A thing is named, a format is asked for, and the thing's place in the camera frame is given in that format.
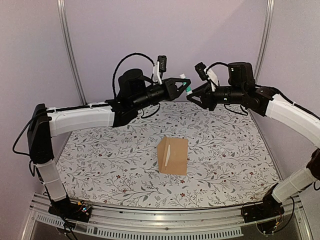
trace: cardboard box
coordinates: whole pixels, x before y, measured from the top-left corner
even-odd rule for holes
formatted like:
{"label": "cardboard box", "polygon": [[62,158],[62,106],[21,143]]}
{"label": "cardboard box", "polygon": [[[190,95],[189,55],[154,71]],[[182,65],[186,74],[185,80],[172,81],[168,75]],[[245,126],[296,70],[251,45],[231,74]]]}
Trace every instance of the cardboard box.
{"label": "cardboard box", "polygon": [[157,146],[159,172],[187,175],[188,140],[164,137]]}

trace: small bottle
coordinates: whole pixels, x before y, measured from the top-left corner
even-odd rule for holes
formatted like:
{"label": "small bottle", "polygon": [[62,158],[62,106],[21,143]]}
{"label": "small bottle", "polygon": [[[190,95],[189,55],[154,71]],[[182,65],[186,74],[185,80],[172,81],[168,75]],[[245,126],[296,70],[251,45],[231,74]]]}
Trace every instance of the small bottle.
{"label": "small bottle", "polygon": [[[180,75],[180,78],[181,78],[181,79],[186,79],[186,75],[185,75],[184,73],[182,73],[182,74]],[[190,86],[188,86],[185,91],[186,91],[186,94],[187,94],[187,95],[192,94],[192,90],[191,90],[191,87],[190,87]]]}

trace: wall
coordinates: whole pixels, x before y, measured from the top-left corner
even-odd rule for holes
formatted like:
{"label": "wall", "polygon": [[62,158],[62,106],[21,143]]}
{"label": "wall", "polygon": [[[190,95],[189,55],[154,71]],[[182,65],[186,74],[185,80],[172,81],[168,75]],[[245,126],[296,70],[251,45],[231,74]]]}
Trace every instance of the wall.
{"label": "wall", "polygon": [[[185,73],[193,88],[202,84],[194,70],[199,62],[207,66],[217,61],[254,64],[267,7],[265,0],[68,0],[65,4],[88,102],[113,98],[114,69],[133,52],[154,60],[166,55],[164,78]],[[117,76],[130,68],[141,68],[147,76],[152,73],[149,61],[135,56],[121,65]],[[226,68],[214,70],[226,84]]]}
{"label": "wall", "polygon": [[[291,100],[320,115],[320,1],[275,1],[270,38],[258,83],[280,89]],[[315,147],[276,121],[256,116],[283,177],[306,166]],[[314,239],[320,239],[319,192],[301,200]]]}
{"label": "wall", "polygon": [[[12,145],[36,104],[80,104],[56,1],[0,1],[0,56],[0,239],[17,240],[41,186],[29,173],[29,159],[13,154]],[[64,138],[55,139],[55,152]],[[25,135],[17,149],[27,151]]]}

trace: brown box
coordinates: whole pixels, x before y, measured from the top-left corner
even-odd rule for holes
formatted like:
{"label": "brown box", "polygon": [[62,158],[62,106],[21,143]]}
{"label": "brown box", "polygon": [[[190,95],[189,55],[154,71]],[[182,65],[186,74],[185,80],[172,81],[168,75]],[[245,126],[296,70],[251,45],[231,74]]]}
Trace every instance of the brown box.
{"label": "brown box", "polygon": [[157,146],[159,172],[187,175],[188,140],[164,137]]}

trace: floral pattern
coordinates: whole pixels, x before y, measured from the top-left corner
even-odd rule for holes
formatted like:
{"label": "floral pattern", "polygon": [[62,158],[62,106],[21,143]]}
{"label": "floral pattern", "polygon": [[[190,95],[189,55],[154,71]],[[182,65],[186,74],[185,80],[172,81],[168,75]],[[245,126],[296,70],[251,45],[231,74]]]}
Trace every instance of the floral pattern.
{"label": "floral pattern", "polygon": [[[186,176],[159,173],[157,145],[164,136],[188,139]],[[123,127],[74,131],[57,168],[72,198],[152,208],[258,201],[279,180],[250,116],[188,102],[161,103],[153,117]]]}

